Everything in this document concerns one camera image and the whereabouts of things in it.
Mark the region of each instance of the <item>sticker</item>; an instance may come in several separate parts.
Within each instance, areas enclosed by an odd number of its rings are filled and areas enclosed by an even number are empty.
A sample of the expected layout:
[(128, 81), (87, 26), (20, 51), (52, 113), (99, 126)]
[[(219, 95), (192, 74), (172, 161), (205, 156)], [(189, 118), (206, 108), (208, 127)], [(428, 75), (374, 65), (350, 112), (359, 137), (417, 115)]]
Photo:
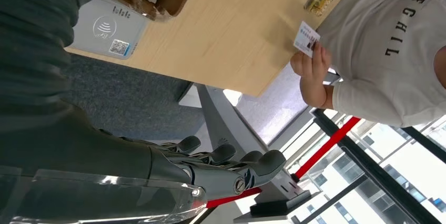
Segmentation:
[(121, 56), (126, 56), (129, 47), (130, 47), (129, 43), (115, 39), (115, 40), (113, 40), (113, 43), (111, 44), (109, 51), (112, 53), (119, 54)]

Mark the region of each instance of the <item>black base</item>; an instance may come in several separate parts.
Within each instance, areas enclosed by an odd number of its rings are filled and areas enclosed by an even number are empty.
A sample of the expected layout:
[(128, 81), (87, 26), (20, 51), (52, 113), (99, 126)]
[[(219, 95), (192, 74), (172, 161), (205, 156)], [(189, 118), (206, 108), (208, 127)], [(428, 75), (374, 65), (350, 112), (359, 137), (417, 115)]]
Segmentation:
[(291, 178), (293, 179), (293, 181), (294, 181), (296, 184), (300, 181), (300, 179), (297, 177), (296, 174), (291, 174)]
[(251, 215), (253, 217), (287, 215), (317, 194), (311, 195), (310, 191), (304, 191), (290, 200), (259, 203), (251, 207)]

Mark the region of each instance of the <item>hand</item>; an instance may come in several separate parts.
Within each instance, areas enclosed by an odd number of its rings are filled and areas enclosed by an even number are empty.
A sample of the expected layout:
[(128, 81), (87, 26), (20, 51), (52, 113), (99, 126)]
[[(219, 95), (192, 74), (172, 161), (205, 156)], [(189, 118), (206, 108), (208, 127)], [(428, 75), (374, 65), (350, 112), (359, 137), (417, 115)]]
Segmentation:
[(317, 42), (313, 58), (299, 51), (291, 58), (290, 64), (294, 72), (302, 79), (322, 83), (331, 65), (331, 53)]

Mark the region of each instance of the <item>card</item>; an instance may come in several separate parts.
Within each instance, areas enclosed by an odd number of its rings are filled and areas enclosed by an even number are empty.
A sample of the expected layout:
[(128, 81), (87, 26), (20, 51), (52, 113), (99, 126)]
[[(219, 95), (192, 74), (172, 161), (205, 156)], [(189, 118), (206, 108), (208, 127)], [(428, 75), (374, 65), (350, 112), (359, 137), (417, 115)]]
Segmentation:
[(294, 47), (313, 58), (313, 49), (315, 43), (319, 40), (320, 35), (306, 22), (302, 22), (299, 31), (297, 32), (296, 39), (294, 40)]

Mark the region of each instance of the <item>floor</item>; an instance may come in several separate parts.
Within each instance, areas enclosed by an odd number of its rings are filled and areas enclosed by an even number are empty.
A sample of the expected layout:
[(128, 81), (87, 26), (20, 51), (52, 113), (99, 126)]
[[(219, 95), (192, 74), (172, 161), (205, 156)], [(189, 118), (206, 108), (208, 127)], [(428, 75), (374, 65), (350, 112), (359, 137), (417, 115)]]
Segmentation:
[(72, 55), (64, 98), (86, 110), (95, 127), (144, 140), (177, 140), (204, 123), (199, 108), (178, 105), (188, 81)]

